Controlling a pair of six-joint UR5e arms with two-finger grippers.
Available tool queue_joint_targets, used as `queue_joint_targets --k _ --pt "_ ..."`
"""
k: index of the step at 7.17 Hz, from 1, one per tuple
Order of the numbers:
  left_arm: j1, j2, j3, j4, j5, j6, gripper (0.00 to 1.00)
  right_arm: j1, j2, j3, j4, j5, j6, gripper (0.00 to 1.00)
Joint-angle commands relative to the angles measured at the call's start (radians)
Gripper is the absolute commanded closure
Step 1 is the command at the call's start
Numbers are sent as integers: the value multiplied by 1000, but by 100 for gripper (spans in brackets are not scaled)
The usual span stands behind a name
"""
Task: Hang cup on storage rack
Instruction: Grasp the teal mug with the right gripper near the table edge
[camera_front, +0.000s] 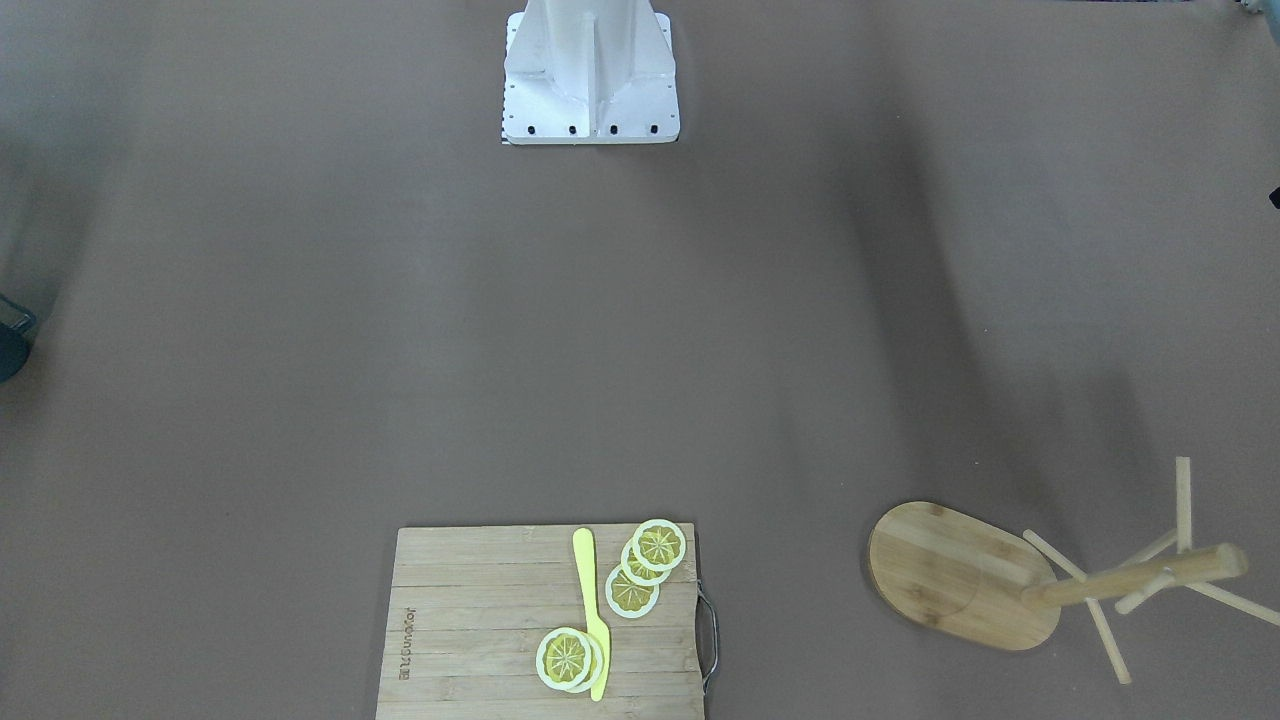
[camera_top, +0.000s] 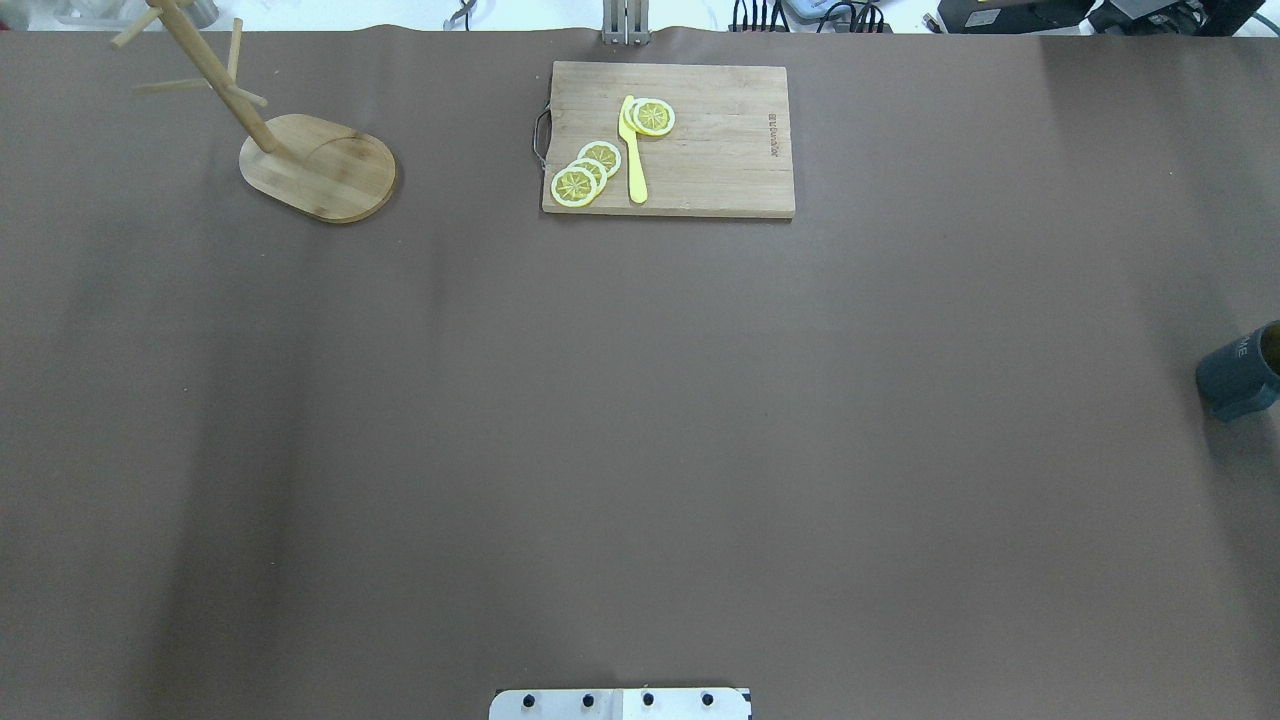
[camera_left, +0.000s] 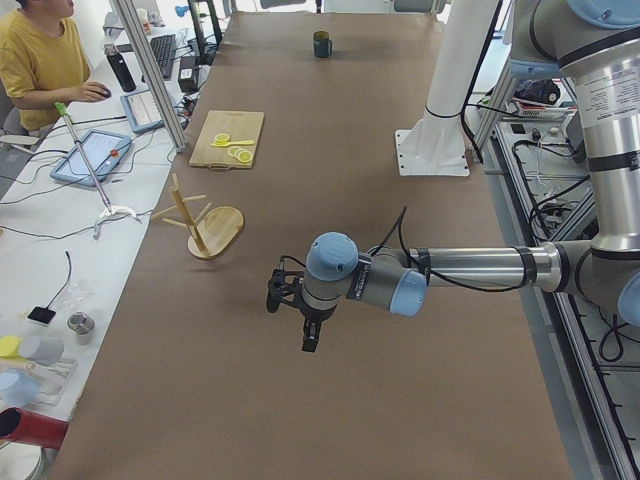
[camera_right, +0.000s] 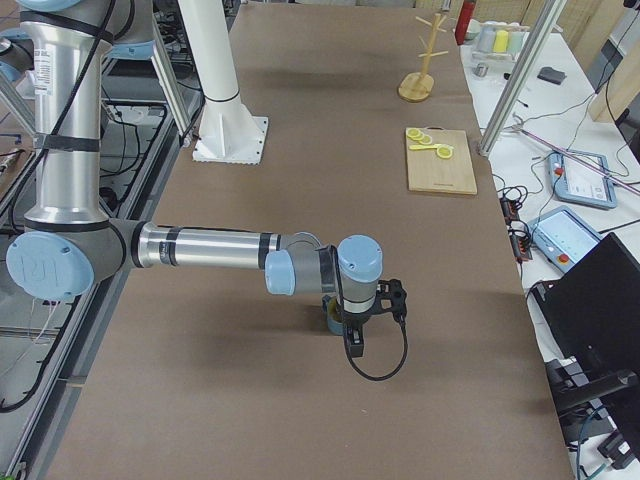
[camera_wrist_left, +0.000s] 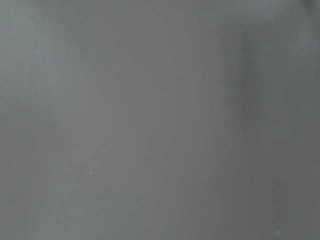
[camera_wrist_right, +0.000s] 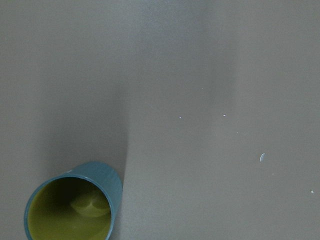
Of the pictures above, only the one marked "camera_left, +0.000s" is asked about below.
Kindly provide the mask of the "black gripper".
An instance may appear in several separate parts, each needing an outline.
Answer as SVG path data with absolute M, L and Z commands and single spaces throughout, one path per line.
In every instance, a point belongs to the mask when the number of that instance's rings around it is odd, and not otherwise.
M 266 309 L 276 313 L 281 305 L 298 310 L 304 316 L 302 351 L 315 353 L 323 322 L 334 313 L 336 304 L 330 308 L 318 308 L 303 296 L 303 273 L 275 268 L 268 281 Z

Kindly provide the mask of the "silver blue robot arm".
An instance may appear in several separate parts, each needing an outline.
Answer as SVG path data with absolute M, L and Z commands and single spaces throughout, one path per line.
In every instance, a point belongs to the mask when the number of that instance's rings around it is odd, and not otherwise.
M 589 241 L 537 247 L 391 249 L 360 252 L 346 235 L 317 237 L 305 269 L 278 267 L 266 307 L 304 317 L 316 349 L 341 299 L 414 316 L 429 286 L 503 292 L 536 287 L 578 295 L 623 321 L 639 322 L 639 5 L 635 1 L 520 1 L 512 71 L 544 65 L 572 79 L 599 230 Z

